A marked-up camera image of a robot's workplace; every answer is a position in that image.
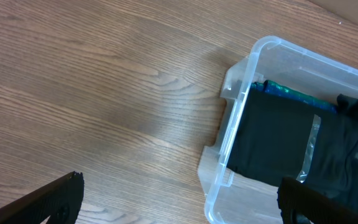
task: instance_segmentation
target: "wooden table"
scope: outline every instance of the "wooden table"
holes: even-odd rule
[[[358,68],[358,27],[306,0],[0,0],[0,207],[76,170],[78,223],[206,223],[220,87],[266,35]]]

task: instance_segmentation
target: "translucent storage box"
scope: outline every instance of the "translucent storage box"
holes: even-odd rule
[[[358,98],[358,70],[278,37],[258,40],[250,55],[226,73],[221,128],[215,145],[204,147],[198,166],[211,223],[282,223],[276,187],[226,168],[250,84],[266,79],[332,103],[340,93]]]

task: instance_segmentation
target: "wood grain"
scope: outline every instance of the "wood grain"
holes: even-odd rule
[[[0,207],[76,170],[78,223],[206,223],[224,74],[265,35],[358,68],[305,0],[0,0]]]

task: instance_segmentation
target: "wood surface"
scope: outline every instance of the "wood surface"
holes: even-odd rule
[[[266,35],[358,68],[358,27],[306,0],[0,0],[0,207],[75,170],[77,223],[206,223],[220,87]]]

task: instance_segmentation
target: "plastic bin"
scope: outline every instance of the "plastic bin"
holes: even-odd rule
[[[226,73],[221,128],[215,145],[204,147],[198,166],[211,223],[282,223],[276,187],[226,168],[250,84],[266,79],[332,103],[340,93],[358,98],[358,70],[278,37],[258,40],[250,55]]]

